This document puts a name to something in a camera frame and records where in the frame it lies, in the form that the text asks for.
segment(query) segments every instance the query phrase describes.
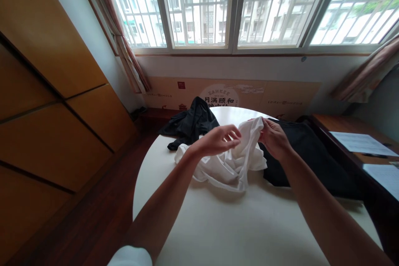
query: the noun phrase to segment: pink curtain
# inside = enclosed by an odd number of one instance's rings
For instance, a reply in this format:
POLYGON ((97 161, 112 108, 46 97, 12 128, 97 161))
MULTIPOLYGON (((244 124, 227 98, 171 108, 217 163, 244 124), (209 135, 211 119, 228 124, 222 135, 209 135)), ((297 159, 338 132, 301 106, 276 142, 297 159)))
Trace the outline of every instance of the pink curtain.
POLYGON ((339 101, 367 103, 381 80, 399 60, 399 34, 387 41, 332 92, 339 101))
POLYGON ((114 37, 123 69, 130 85, 137 94, 145 94, 150 85, 134 55, 123 31, 122 19, 117 11, 115 0, 95 0, 114 37))

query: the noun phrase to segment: wardrobe door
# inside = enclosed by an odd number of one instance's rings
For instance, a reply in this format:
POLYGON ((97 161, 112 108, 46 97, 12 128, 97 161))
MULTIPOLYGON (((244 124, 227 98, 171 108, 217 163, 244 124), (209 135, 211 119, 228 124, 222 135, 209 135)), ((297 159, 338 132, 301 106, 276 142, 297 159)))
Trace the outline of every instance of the wardrobe door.
POLYGON ((0 0, 0 32, 65 98, 107 83, 58 0, 0 0))
POLYGON ((72 196, 0 166, 0 265, 72 196))
POLYGON ((0 44, 0 121, 55 100, 46 86, 0 44))
POLYGON ((0 160, 73 191, 112 156, 63 104, 0 125, 0 160))
POLYGON ((66 103, 115 152, 137 133, 132 119, 109 84, 66 103))

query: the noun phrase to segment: white cloth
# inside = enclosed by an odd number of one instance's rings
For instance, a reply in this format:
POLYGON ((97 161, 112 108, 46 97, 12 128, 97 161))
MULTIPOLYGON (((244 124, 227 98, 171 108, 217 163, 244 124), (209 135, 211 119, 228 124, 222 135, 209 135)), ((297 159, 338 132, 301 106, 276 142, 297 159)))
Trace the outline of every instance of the white cloth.
MULTIPOLYGON (((263 129, 262 117, 245 121, 238 127, 241 143, 216 156, 203 157, 197 165, 193 178, 199 182, 209 180, 212 185, 229 191, 243 192, 248 188, 248 170, 267 168, 258 139, 263 129)), ((188 145, 181 144, 177 149, 175 162, 180 161, 188 145)))
POLYGON ((153 266, 153 262, 144 248, 127 245, 114 254, 108 266, 153 266))

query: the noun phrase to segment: white wall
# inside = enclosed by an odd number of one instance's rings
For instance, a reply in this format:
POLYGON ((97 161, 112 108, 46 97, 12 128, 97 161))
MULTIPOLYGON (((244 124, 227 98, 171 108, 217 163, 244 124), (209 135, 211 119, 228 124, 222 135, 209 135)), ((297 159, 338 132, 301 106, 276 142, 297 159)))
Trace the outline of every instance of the white wall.
POLYGON ((399 142, 399 69, 392 71, 354 116, 399 142))
POLYGON ((141 106, 88 0, 59 0, 116 94, 130 112, 141 106))
POLYGON ((148 76, 322 82, 306 113, 341 114, 329 93, 366 57, 138 57, 148 76))

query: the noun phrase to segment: round table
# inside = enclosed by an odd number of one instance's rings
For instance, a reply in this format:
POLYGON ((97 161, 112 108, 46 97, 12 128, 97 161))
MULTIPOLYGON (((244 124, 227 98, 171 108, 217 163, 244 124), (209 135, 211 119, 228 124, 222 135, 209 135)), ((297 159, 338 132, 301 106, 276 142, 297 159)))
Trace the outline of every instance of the round table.
MULTIPOLYGON (((268 115, 237 107, 211 108, 221 126, 268 115)), ((133 219, 175 167, 175 138, 158 136, 141 165, 134 192, 133 219)), ((191 181, 180 213, 157 265, 329 265, 308 228, 290 188, 274 187, 263 172, 248 172, 246 192, 191 181)), ((381 247, 360 202, 339 200, 381 247)))

